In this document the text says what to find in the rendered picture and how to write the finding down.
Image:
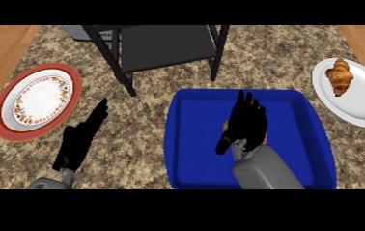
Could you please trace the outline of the blue plastic tray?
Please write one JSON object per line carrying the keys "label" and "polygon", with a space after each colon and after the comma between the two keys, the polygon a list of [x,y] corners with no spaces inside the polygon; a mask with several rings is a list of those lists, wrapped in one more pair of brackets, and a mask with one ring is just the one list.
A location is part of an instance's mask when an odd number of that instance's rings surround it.
{"label": "blue plastic tray", "polygon": [[309,189],[337,187],[331,144],[304,94],[295,90],[180,89],[174,94],[164,136],[168,181],[174,189],[238,189],[232,154],[216,153],[239,93],[264,107],[267,145]]}

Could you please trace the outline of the plain white plate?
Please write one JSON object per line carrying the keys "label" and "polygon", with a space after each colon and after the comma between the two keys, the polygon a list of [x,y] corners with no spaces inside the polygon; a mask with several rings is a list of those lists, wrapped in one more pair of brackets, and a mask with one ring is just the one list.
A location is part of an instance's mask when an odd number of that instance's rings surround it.
{"label": "plain white plate", "polygon": [[337,59],[323,59],[312,70],[312,87],[317,98],[332,113],[349,123],[365,128],[365,66],[344,59],[353,79],[346,92],[337,97],[325,71],[334,67]]}

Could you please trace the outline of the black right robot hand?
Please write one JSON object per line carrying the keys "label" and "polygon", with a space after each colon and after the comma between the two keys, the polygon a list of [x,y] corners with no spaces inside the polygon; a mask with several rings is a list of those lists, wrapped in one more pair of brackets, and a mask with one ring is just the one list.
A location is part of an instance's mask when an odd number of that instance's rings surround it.
{"label": "black right robot hand", "polygon": [[217,154],[223,155],[230,144],[242,139],[247,140],[245,151],[252,151],[263,144],[266,129],[264,107],[260,105],[258,100],[252,98],[252,94],[239,90],[227,119],[227,127],[217,144]]}

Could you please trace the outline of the black tiered shelf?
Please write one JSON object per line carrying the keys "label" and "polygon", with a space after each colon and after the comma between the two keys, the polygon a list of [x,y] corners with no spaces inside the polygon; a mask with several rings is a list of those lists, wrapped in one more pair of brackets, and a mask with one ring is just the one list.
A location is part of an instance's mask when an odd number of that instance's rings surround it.
{"label": "black tiered shelf", "polygon": [[216,80],[229,26],[83,25],[118,82],[131,96],[133,73],[208,60]]}

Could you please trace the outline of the brown croissant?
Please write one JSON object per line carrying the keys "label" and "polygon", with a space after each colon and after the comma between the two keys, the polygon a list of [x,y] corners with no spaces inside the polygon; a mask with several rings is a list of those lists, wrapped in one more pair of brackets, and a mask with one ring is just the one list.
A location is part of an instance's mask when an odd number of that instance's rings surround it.
{"label": "brown croissant", "polygon": [[337,59],[334,67],[325,71],[325,75],[329,79],[334,94],[340,97],[350,85],[353,75],[349,71],[349,64],[344,59]]}

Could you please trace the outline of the red round placemat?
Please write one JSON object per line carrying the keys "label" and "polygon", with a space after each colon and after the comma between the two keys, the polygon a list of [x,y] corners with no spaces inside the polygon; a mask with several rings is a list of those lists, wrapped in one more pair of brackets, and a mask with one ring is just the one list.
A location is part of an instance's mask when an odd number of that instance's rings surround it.
{"label": "red round placemat", "polygon": [[[72,90],[72,97],[69,100],[69,103],[66,105],[66,108],[63,109],[60,115],[56,117],[56,119],[41,128],[31,130],[31,131],[15,131],[10,130],[3,123],[3,118],[1,118],[1,106],[3,106],[3,100],[6,98],[6,95],[9,94],[10,88],[35,72],[40,72],[43,70],[49,69],[56,69],[65,71],[72,79],[74,83],[74,90]],[[49,63],[41,66],[34,67],[31,70],[26,70],[16,78],[15,80],[9,83],[6,86],[3,92],[0,93],[0,138],[9,141],[25,141],[31,140],[41,135],[44,135],[47,132],[50,132],[63,122],[66,117],[69,116],[72,109],[77,105],[80,95],[81,95],[81,88],[83,88],[83,82],[81,82],[81,77],[77,72],[77,70],[66,64],[62,63]]]}

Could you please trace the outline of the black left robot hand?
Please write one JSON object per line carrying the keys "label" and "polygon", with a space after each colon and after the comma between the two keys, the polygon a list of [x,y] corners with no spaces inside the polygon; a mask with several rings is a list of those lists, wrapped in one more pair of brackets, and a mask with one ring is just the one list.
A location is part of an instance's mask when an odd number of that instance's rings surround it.
{"label": "black left robot hand", "polygon": [[88,153],[94,135],[100,129],[102,121],[108,115],[106,99],[102,99],[84,122],[75,127],[66,126],[62,133],[60,150],[57,153],[53,169],[75,171],[81,166]]}

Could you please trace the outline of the white floral rim plate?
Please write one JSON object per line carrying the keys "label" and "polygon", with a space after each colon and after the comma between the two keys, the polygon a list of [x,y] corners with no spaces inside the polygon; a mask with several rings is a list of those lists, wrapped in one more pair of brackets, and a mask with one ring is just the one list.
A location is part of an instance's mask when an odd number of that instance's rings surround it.
{"label": "white floral rim plate", "polygon": [[15,131],[44,127],[60,115],[72,97],[69,74],[56,69],[32,73],[12,88],[1,106],[4,126]]}

